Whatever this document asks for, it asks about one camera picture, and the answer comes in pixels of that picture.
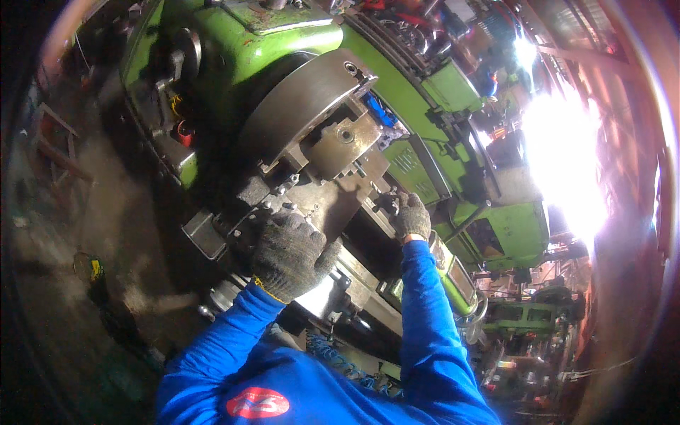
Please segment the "work glove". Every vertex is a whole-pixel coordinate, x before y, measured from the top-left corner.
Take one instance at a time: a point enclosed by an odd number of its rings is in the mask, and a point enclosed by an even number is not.
[[[416,193],[399,193],[399,214],[394,218],[394,230],[400,241],[415,233],[427,241],[430,238],[430,214]]]
[[[274,299],[288,304],[321,283],[341,247],[338,240],[326,247],[326,235],[315,231],[299,214],[274,214],[255,249],[254,282]]]

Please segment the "lens flare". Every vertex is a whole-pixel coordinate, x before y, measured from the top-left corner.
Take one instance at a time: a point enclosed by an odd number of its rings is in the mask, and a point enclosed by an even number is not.
[[[547,203],[564,212],[567,225],[592,252],[607,219],[596,179],[598,114],[583,107],[578,93],[539,95],[526,108],[522,130],[531,173]]]
[[[525,37],[518,37],[515,39],[515,54],[517,55],[517,60],[520,65],[531,72],[534,66],[534,61],[536,60],[536,46],[528,41]]]

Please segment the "blue long-sleeve shirt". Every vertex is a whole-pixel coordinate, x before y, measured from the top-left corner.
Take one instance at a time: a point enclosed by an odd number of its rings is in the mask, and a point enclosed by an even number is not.
[[[402,400],[309,354],[258,343],[285,306],[250,284],[168,366],[158,423],[500,424],[477,389],[427,243],[406,243],[403,254]]]

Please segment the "blue coiled hose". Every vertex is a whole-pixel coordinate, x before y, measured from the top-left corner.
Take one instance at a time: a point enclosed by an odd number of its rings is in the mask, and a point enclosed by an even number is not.
[[[390,387],[385,384],[379,389],[374,388],[375,379],[359,369],[356,364],[348,362],[335,348],[331,347],[323,335],[307,333],[307,352],[327,362],[332,368],[347,378],[357,381],[362,387],[376,390],[380,394],[389,396]],[[404,397],[403,390],[399,390],[394,397]]]

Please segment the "logo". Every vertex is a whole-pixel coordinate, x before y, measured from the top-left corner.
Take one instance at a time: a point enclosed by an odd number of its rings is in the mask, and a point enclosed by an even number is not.
[[[226,411],[232,416],[248,419],[271,418],[288,411],[288,399],[267,388],[248,387],[226,402]]]

